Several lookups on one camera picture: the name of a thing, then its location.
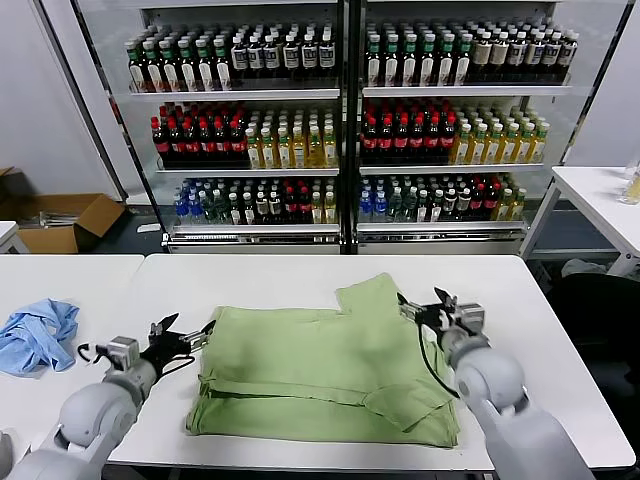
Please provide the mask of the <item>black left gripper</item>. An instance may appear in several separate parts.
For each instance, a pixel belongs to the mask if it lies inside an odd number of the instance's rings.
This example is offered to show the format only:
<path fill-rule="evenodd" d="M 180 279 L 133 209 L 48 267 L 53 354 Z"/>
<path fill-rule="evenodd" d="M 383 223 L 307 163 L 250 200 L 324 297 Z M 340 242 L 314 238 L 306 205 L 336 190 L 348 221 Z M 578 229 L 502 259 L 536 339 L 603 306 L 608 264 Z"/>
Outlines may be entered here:
<path fill-rule="evenodd" d="M 148 336 L 148 347 L 140 353 L 140 358 L 149 362 L 154 368 L 164 368 L 176 357 L 186 357 L 191 349 L 201 349 L 208 341 L 215 322 L 209 322 L 199 331 L 188 334 L 171 332 L 179 314 L 164 317 L 159 323 L 152 323 Z"/>

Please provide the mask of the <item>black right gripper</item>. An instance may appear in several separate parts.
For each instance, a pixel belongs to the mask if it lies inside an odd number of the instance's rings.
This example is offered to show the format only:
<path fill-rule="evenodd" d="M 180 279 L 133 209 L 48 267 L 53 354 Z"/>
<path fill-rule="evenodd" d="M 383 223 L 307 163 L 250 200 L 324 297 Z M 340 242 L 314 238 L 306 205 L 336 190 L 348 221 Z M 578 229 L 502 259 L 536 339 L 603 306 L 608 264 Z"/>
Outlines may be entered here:
<path fill-rule="evenodd" d="M 431 329 L 437 337 L 443 336 L 446 332 L 461 332 L 461 310 L 457 306 L 457 297 L 451 296 L 439 287 L 435 287 L 434 291 L 441 305 L 422 306 L 398 293 L 400 313 L 410 320 L 419 320 L 421 325 Z"/>

